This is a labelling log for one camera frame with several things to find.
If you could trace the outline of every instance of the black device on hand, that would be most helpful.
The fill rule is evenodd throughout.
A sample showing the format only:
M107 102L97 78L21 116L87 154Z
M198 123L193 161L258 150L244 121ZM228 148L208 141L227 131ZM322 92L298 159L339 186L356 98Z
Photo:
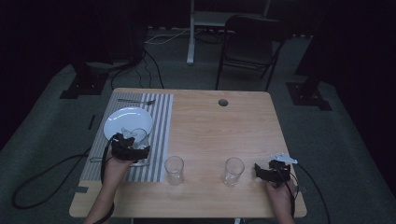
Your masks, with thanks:
M286 165L283 161L270 161L270 170L262 169L258 164L254 163L256 176L260 179L276 183L276 187L290 180L290 165Z
M143 149L134 149L134 138L125 139L122 133L116 133L111 141L111 154L121 161L138 161L149 156L150 146Z

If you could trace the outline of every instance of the black chair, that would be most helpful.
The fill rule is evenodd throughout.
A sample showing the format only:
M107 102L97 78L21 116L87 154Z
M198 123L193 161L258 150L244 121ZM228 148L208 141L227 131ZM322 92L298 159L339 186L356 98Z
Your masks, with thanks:
M223 65L229 65L263 70L261 78L272 67L265 86L265 91L267 91L279 52L286 39L286 29L281 21L240 15L232 16L225 23L216 90L219 86Z

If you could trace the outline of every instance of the dark background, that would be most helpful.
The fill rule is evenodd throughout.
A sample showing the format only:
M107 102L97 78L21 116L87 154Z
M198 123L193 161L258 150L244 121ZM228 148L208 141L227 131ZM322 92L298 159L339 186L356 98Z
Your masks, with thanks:
M262 12L262 1L196 2L196 9ZM395 9L390 0L275 0L269 11L291 33L314 35L296 74L334 85L393 193ZM148 25L189 27L190 1L4 0L0 17L2 148L70 63L66 52L73 49L86 62L132 59Z

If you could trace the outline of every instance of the desk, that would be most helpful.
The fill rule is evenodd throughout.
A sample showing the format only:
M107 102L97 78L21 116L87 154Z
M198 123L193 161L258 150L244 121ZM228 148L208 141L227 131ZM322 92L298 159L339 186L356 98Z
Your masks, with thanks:
M185 180L178 186L166 181L121 184L113 217L274 216L253 169L254 163L265 167L271 154L288 153L267 92L150 89L114 92L173 94L167 156L177 155L184 160ZM220 99L229 104L220 106ZM233 187L220 179L230 157L240 158L246 167ZM101 183L80 180L78 185L88 187L88 191L75 194L70 215L85 217ZM299 194L295 216L305 215L304 199Z
M268 8L272 0L265 0L262 14L246 14L252 17L266 17ZM191 0L191 14L190 14L190 42L189 52L187 53L187 64L194 64L195 52L195 25L206 26L224 26L225 22L233 15L238 13L232 12L215 12L215 11L195 11L195 0Z

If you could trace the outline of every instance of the striped placemat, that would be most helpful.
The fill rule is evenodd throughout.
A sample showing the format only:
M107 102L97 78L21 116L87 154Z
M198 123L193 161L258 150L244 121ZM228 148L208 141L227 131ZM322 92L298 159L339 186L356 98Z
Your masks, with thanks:
M155 104L144 105L118 102L117 99L149 101L155 99ZM148 142L151 146L148 158L141 162L149 162L149 166L131 167L125 181L128 182L163 182L165 170L163 164L168 150L168 135L172 115L173 94L159 93L125 93L114 92L107 105L106 112L100 124L98 133L92 144L90 155L85 163L81 180L100 181L100 162L90 162L90 158L102 158L107 144L104 126L107 118L115 111L124 107L135 106L147 110L153 121Z

